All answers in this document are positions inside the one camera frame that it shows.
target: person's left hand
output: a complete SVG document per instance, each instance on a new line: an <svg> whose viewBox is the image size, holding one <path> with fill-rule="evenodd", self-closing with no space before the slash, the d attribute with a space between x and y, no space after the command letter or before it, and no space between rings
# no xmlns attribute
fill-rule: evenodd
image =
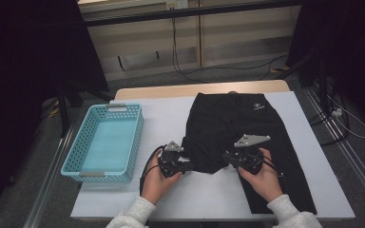
<svg viewBox="0 0 365 228"><path fill-rule="evenodd" d="M159 165L158 157L161 152L161 149L158 150L153 156L153 159L150 161L150 164L147 166L147 173L144 179L144 189L141 194L143 198L149 200L154 205L156 205L156 203L168 192L170 187L178 181L180 176L183 174L182 172L179 172L170 178L163 176L160 167L154 167Z"/></svg>

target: blue plastic basket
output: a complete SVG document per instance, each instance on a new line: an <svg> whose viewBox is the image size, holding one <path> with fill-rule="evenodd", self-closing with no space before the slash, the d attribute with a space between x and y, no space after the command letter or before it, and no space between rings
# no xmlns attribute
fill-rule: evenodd
<svg viewBox="0 0 365 228"><path fill-rule="evenodd" d="M130 182L143 125L140 104L91 106L61 174L76 181Z"/></svg>

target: folded black garment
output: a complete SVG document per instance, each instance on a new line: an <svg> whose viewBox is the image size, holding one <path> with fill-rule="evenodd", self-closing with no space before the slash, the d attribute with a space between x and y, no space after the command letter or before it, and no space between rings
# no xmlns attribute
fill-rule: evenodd
<svg viewBox="0 0 365 228"><path fill-rule="evenodd" d="M277 111L263 94L201 94L191 107L182 140L183 156L194 163L194 171L214 174L228 165L221 154L235 150L234 143L244 134L270 136L271 140L257 144L271 151L284 193L301 211L316 214L310 189L298 162L298 156ZM253 214L272 214L267 202L246 180L241 185Z"/></svg>

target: hand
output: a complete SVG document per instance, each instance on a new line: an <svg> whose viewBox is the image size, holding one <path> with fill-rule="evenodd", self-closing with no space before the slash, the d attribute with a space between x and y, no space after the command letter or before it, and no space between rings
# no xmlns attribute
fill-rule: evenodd
<svg viewBox="0 0 365 228"><path fill-rule="evenodd" d="M142 191L142 197L149 200L154 205L156 205L156 203L168 192L168 189L170 189L170 187L178 181L180 176L183 174L182 172L179 172L173 177L165 178L158 166L158 157L161 152L162 149L158 150L147 166L147 173L144 179L144 189Z"/></svg>
<svg viewBox="0 0 365 228"><path fill-rule="evenodd" d="M271 160L271 152L267 149L260 148L263 156ZM245 169L239 167L240 175L246 179L266 201L270 202L283 195L278 182L278 174L275 170L265 163L257 175L253 175Z"/></svg>

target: forearm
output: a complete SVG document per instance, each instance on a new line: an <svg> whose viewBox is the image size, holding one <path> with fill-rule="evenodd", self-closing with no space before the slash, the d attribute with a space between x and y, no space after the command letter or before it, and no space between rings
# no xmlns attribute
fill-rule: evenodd
<svg viewBox="0 0 365 228"><path fill-rule="evenodd" d="M309 212L301 212L290 201L289 196L282 195L270 203L268 208L277 216L279 228L319 228L322 227L316 217Z"/></svg>
<svg viewBox="0 0 365 228"><path fill-rule="evenodd" d="M156 209L147 199L137 197L127 212L120 212L108 225L107 228L120 227L144 227L150 214Z"/></svg>

